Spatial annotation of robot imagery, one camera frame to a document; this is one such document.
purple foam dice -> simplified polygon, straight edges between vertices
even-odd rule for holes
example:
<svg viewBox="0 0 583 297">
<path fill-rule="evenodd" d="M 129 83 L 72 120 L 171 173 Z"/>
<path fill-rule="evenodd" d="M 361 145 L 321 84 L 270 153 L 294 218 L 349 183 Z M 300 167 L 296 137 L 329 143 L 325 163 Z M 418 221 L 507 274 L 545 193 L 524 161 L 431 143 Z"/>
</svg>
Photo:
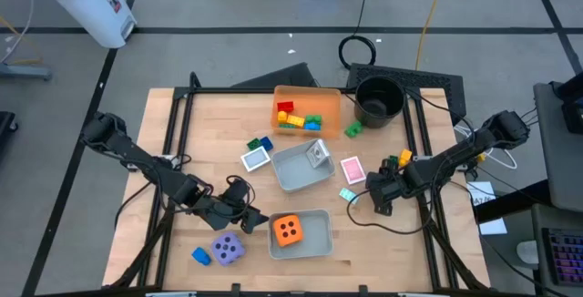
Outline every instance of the purple foam dice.
<svg viewBox="0 0 583 297">
<path fill-rule="evenodd" d="M 233 232 L 227 232 L 218 237 L 212 242 L 210 249 L 222 266 L 231 264 L 245 254 L 243 244 Z"/>
</svg>

wooden tabletop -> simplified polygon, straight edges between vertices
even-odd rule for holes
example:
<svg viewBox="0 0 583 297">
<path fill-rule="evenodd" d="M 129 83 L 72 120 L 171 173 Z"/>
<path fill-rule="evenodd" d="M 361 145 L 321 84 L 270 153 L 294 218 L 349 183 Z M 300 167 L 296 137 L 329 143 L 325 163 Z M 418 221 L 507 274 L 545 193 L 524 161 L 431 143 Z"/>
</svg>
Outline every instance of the wooden tabletop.
<svg viewBox="0 0 583 297">
<path fill-rule="evenodd" d="M 162 151 L 172 89 L 151 89 L 146 111 L 139 131 L 138 144 L 147 152 L 157 155 Z M 439 106 L 447 107 L 442 89 L 422 89 L 422 94 Z M 179 123 L 184 108 L 179 108 L 177 130 L 173 141 L 176 153 Z M 273 166 L 267 164 L 247 173 L 240 156 L 246 153 L 246 143 L 253 138 L 268 136 L 277 152 L 296 146 L 308 138 L 274 135 L 271 132 L 271 94 L 197 94 L 190 119 L 186 153 L 192 162 L 184 166 L 185 173 L 194 173 L 215 187 L 219 194 L 227 188 L 225 178 L 237 174 L 249 181 L 257 192 L 253 206 L 262 214 L 287 210 L 326 209 L 332 218 L 333 253 L 327 257 L 294 260 L 274 260 L 267 246 L 267 223 L 255 228 L 251 235 L 240 227 L 232 230 L 241 238 L 247 254 L 228 267 L 217 261 L 202 266 L 190 254 L 203 247 L 210 251 L 210 243 L 222 231 L 213 231 L 195 216 L 180 214 L 174 220 L 169 249 L 164 288 L 168 290 L 228 291 L 238 282 L 244 291 L 312 291 L 356 292 L 358 285 L 366 284 L 371 292 L 429 292 L 431 282 L 427 270 L 422 233 L 396 235 L 375 227 L 354 225 L 346 215 L 346 201 L 338 193 L 347 187 L 340 160 L 358 156 L 365 171 L 377 171 L 381 159 L 398 155 L 407 146 L 403 116 L 395 118 L 380 129 L 365 129 L 357 138 L 342 134 L 337 139 L 326 139 L 336 166 L 335 174 L 328 180 L 292 194 L 284 192 L 278 184 Z M 423 150 L 418 134 L 414 105 L 411 104 L 416 141 Z M 434 153 L 455 144 L 449 113 L 424 103 L 426 122 Z M 342 128 L 354 122 L 353 103 L 342 98 Z M 462 175 L 453 180 L 464 184 Z M 129 174 L 125 198 L 145 183 L 141 174 Z M 352 191 L 364 190 L 364 182 L 348 187 Z M 153 189 L 133 200 L 119 218 L 105 283 L 116 280 L 141 249 L 150 213 Z M 466 191 L 448 184 L 442 191 L 445 217 L 451 243 L 466 266 L 476 278 L 489 286 L 486 264 L 470 199 Z M 361 222 L 378 222 L 397 230 L 412 230 L 420 223 L 415 199 L 394 201 L 392 217 L 374 214 L 373 202 L 364 195 L 353 206 L 352 215 Z M 438 245 L 435 251 L 440 264 L 443 286 L 447 286 L 443 254 Z M 148 282 L 158 263 L 158 251 L 152 256 Z"/>
</svg>

orange die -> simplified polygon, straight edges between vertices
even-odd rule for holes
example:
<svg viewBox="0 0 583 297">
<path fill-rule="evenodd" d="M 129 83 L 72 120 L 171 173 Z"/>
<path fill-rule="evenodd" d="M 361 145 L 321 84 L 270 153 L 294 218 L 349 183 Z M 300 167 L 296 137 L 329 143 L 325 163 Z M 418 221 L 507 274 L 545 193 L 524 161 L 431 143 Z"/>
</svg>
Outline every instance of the orange die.
<svg viewBox="0 0 583 297">
<path fill-rule="evenodd" d="M 273 231 L 280 247 L 302 241 L 303 232 L 297 215 L 288 215 L 273 222 Z"/>
</svg>

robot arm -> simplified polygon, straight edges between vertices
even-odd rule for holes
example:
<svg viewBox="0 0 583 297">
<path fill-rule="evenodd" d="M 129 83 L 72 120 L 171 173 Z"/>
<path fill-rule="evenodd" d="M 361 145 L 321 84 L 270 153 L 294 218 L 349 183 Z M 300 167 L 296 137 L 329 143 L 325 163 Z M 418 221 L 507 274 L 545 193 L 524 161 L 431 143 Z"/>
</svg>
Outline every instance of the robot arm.
<svg viewBox="0 0 583 297">
<path fill-rule="evenodd" d="M 529 132 L 516 112 L 502 111 L 487 120 L 470 138 L 430 159 L 409 163 L 403 174 L 396 173 L 396 169 L 391 169 L 384 160 L 378 173 L 371 172 L 366 177 L 374 211 L 391 216 L 393 200 L 418 196 L 434 185 L 441 187 L 454 175 L 457 166 L 490 148 L 513 149 L 527 141 Z"/>
<path fill-rule="evenodd" d="M 241 221 L 243 231 L 252 233 L 256 225 L 268 219 L 243 200 L 250 193 L 245 180 L 233 177 L 227 180 L 230 186 L 223 194 L 211 196 L 213 188 L 209 183 L 174 170 L 169 160 L 152 157 L 132 142 L 123 119 L 113 114 L 97 112 L 83 128 L 81 142 L 98 153 L 119 159 L 124 166 L 134 164 L 148 181 L 169 196 L 171 202 L 187 206 L 188 213 L 201 217 L 214 230 L 224 229 L 229 222 Z"/>
</svg>

concrete floor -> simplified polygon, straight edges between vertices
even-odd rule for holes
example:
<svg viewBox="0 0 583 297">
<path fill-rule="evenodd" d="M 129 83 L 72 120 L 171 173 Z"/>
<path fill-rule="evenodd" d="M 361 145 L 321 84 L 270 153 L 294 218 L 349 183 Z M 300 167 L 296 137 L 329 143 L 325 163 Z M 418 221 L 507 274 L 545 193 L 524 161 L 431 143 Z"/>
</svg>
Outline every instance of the concrete floor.
<svg viewBox="0 0 583 297">
<path fill-rule="evenodd" d="M 184 86 L 194 70 L 206 87 L 226 87 L 302 61 L 323 86 L 342 87 L 347 71 L 337 58 L 354 26 L 362 0 L 136 0 L 140 27 L 284 26 L 278 34 L 135 34 L 119 49 L 99 109 L 128 123 L 136 137 L 147 92 L 153 87 Z M 433 0 L 367 0 L 362 26 L 424 24 Z M 550 0 L 564 27 L 583 27 L 580 0 Z M 0 0 L 0 15 L 15 26 L 26 22 L 28 0 Z M 298 34 L 294 27 L 326 26 L 325 33 Z M 553 27 L 541 0 L 440 0 L 432 26 Z M 36 0 L 33 27 L 78 27 L 54 0 Z M 0 79 L 0 110 L 13 111 L 20 130 L 0 163 L 0 296 L 20 295 L 35 258 L 56 195 L 61 188 L 81 123 L 96 87 L 107 50 L 86 34 L 31 34 L 52 67 L 50 82 Z M 418 34 L 367 34 L 376 43 L 377 65 L 414 67 Z M 0 53 L 10 46 L 0 34 Z M 583 36 L 568 36 L 583 54 Z M 346 57 L 367 62 L 368 50 L 349 45 Z M 30 56 L 26 44 L 16 57 Z M 501 109 L 524 113 L 534 106 L 536 82 L 574 76 L 557 34 L 450 34 L 427 36 L 420 69 L 464 77 L 467 117 L 481 123 Z M 486 169 L 524 187 L 545 174 L 536 129 L 513 151 L 518 170 L 487 162 Z M 53 248 L 36 293 L 96 289 L 102 281 L 113 237 L 113 217 L 121 203 L 127 173 L 110 159 L 83 154 Z M 480 180 L 489 180 L 482 176 Z M 507 187 L 493 182 L 500 191 Z M 506 218 L 509 234 L 490 241 L 513 263 L 516 243 L 532 236 L 528 213 Z M 494 287 L 532 292 L 485 248 Z"/>
</svg>

